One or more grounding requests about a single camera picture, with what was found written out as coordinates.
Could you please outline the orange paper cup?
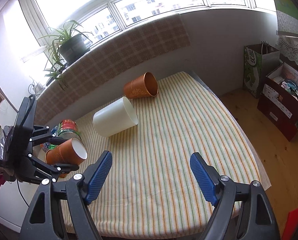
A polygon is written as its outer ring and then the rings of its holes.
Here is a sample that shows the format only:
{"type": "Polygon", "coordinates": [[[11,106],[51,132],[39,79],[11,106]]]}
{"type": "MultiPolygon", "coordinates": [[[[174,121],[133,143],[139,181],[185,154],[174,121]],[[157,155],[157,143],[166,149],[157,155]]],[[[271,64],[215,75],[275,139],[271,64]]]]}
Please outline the orange paper cup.
{"type": "Polygon", "coordinates": [[[71,138],[52,150],[46,152],[45,161],[49,165],[74,164],[80,165],[88,158],[87,149],[77,138],[71,138]]]}
{"type": "Polygon", "coordinates": [[[129,99],[156,97],[159,86],[155,76],[146,72],[124,85],[124,94],[129,99]]]}

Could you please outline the white plastic cup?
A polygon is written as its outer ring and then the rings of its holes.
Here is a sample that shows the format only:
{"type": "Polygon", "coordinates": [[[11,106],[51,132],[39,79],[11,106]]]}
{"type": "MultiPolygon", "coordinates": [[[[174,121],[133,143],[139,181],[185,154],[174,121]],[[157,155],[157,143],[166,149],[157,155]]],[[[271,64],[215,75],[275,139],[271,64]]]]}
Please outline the white plastic cup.
{"type": "Polygon", "coordinates": [[[123,96],[93,116],[93,126],[103,137],[111,137],[139,123],[136,111],[131,102],[123,96]]]}

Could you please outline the blue orange soda can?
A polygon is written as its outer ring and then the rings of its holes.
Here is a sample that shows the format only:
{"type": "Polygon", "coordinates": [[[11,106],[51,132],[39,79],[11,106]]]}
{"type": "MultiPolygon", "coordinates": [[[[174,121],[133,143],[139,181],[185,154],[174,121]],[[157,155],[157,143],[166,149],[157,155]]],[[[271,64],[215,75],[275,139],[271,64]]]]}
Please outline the blue orange soda can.
{"type": "MultiPolygon", "coordinates": [[[[57,131],[58,131],[58,126],[55,126],[51,130],[51,134],[54,136],[57,136],[57,131]]],[[[48,152],[48,150],[53,150],[56,147],[56,145],[51,144],[50,142],[45,142],[43,144],[40,144],[40,147],[46,153],[46,152],[48,152]]]]}

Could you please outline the clear labelled plastic bottle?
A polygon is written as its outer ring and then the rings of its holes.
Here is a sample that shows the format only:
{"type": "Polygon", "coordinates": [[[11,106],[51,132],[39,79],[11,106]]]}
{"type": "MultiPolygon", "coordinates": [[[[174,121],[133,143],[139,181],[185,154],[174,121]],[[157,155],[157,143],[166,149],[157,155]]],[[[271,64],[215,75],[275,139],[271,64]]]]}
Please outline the clear labelled plastic bottle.
{"type": "Polygon", "coordinates": [[[67,140],[71,138],[81,140],[81,136],[78,131],[76,122],[70,119],[64,119],[59,123],[57,129],[57,136],[67,140]]]}

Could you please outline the white charger on sill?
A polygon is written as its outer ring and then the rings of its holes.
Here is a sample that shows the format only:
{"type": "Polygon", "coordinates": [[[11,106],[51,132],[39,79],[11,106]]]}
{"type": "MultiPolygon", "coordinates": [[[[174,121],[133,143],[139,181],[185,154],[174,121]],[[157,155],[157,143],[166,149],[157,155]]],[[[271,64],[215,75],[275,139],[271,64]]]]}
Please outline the white charger on sill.
{"type": "Polygon", "coordinates": [[[31,84],[28,86],[28,93],[30,95],[39,96],[45,90],[45,86],[42,85],[40,82],[32,81],[31,84]]]}

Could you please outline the potted spider plant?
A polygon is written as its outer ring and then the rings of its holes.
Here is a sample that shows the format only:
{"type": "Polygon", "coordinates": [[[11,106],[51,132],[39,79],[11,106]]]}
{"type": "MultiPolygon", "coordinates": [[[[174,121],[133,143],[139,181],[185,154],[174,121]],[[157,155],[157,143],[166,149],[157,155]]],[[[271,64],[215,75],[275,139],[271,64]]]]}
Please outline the potted spider plant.
{"type": "Polygon", "coordinates": [[[77,21],[69,19],[61,27],[54,28],[53,33],[39,37],[40,40],[48,41],[45,52],[50,67],[45,67],[45,76],[55,81],[61,90],[68,87],[63,77],[64,71],[90,50],[84,41],[92,42],[88,36],[92,33],[79,30],[81,26],[77,21]]]}

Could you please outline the striped table cloth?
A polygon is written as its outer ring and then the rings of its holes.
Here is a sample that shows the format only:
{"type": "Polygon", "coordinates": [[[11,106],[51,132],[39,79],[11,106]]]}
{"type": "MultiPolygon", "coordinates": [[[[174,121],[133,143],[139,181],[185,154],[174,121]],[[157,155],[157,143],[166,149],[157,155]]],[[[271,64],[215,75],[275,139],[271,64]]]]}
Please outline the striped table cloth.
{"type": "Polygon", "coordinates": [[[75,121],[88,158],[80,172],[112,153],[113,163],[97,200],[89,205],[100,235],[163,239],[201,232],[213,211],[191,171],[198,152],[218,173],[249,184],[271,185],[261,159],[229,110],[191,74],[159,81],[155,98],[132,101],[139,123],[105,138],[93,112],[75,121]]]}

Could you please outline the dark red cardboard box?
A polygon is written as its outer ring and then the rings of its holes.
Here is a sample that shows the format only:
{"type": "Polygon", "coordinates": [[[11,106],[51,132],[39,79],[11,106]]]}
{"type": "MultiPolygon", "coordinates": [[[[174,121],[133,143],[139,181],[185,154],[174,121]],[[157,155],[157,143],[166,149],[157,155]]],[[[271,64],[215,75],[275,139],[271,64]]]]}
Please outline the dark red cardboard box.
{"type": "Polygon", "coordinates": [[[298,132],[298,70],[284,62],[269,73],[257,108],[291,141],[298,132]]]}

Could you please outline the green white paper bag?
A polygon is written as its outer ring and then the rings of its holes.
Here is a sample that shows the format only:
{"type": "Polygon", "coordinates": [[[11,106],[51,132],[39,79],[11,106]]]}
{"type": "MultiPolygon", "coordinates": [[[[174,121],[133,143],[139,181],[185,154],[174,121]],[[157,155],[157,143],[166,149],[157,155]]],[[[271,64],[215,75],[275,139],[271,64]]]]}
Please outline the green white paper bag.
{"type": "Polygon", "coordinates": [[[243,88],[259,98],[265,77],[280,64],[280,51],[266,42],[244,46],[243,88]]]}

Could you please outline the brown plaid sill cloth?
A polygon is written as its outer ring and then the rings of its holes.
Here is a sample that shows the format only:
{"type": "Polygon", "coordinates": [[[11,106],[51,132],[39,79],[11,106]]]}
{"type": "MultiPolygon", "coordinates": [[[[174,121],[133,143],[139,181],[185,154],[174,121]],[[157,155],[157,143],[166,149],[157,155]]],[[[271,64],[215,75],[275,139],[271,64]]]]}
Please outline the brown plaid sill cloth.
{"type": "Polygon", "coordinates": [[[45,125],[97,87],[143,62],[190,46],[179,14],[121,32],[84,54],[64,72],[67,88],[54,81],[37,100],[35,123],[45,125]]]}

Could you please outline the white lace cloth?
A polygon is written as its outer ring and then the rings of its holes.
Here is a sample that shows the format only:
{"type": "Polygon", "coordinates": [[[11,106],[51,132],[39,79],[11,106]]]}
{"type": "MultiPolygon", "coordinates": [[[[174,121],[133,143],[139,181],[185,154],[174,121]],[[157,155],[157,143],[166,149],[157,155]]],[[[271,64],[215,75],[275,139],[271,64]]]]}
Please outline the white lace cloth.
{"type": "Polygon", "coordinates": [[[298,65],[298,39],[279,36],[276,45],[283,56],[298,65]]]}

